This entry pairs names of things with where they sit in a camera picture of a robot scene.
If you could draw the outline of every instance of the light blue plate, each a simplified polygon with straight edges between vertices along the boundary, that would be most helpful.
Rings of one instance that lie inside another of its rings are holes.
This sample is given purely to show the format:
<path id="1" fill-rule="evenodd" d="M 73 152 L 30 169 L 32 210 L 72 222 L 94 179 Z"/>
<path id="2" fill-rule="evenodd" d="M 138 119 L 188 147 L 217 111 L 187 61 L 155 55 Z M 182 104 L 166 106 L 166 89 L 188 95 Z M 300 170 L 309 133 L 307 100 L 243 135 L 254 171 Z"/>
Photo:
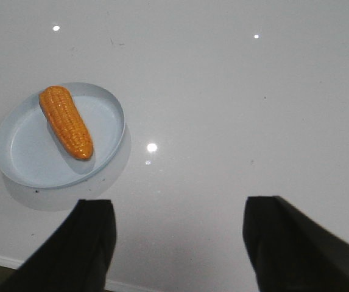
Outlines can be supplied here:
<path id="1" fill-rule="evenodd" d="M 89 161 L 72 158 L 55 137 L 31 95 L 0 126 L 0 169 L 29 187 L 55 188 L 81 182 L 102 169 L 116 153 L 124 134 L 124 112 L 117 98 L 96 85 L 65 83 L 89 129 L 94 153 Z"/>

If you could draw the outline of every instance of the oval plate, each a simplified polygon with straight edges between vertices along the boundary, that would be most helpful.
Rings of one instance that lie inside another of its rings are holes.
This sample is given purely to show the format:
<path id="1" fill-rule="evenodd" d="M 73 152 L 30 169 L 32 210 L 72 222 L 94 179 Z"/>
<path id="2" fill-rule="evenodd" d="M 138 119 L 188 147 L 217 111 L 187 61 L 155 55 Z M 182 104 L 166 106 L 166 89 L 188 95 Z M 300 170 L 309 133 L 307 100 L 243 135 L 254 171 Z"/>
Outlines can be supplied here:
<path id="1" fill-rule="evenodd" d="M 32 94 L 0 126 L 0 169 L 12 181 L 29 187 L 55 188 L 81 182 L 102 169 L 116 153 L 124 134 L 123 109 L 117 98 L 89 83 L 64 83 L 89 129 L 94 153 L 76 160 L 55 137 Z"/>

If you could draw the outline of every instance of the plate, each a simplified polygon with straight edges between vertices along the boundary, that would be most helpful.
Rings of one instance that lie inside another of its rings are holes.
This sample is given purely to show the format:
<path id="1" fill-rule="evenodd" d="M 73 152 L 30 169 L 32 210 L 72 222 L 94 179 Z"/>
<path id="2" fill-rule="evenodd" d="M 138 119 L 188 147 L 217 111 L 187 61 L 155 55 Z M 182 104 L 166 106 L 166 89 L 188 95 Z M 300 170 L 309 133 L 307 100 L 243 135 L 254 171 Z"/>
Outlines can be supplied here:
<path id="1" fill-rule="evenodd" d="M 93 176 L 110 161 L 124 134 L 124 112 L 117 98 L 89 83 L 64 83 L 89 129 L 90 160 L 71 157 L 59 143 L 32 94 L 0 126 L 0 169 L 12 181 L 36 188 L 65 187 Z"/>

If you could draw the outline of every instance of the yellow corn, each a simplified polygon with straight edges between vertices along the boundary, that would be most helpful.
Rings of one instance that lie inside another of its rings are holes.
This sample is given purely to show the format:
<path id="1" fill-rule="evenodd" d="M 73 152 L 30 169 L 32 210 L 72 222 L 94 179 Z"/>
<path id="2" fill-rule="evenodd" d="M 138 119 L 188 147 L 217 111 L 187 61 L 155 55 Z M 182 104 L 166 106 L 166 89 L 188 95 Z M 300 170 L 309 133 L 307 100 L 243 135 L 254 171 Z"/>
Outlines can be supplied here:
<path id="1" fill-rule="evenodd" d="M 76 159 L 89 159 L 93 141 L 70 92 L 62 86 L 50 86 L 39 95 L 39 103 L 66 151 Z"/>

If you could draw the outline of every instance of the corn cob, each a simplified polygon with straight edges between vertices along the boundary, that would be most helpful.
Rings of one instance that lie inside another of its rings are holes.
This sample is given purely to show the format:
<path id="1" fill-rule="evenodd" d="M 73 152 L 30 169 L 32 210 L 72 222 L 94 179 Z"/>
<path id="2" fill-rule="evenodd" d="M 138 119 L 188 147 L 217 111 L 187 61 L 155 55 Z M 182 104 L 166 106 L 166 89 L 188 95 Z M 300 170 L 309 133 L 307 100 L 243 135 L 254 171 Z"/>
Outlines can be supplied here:
<path id="1" fill-rule="evenodd" d="M 89 159 L 93 141 L 70 92 L 62 86 L 50 86 L 39 95 L 39 104 L 66 151 L 76 159 Z"/>

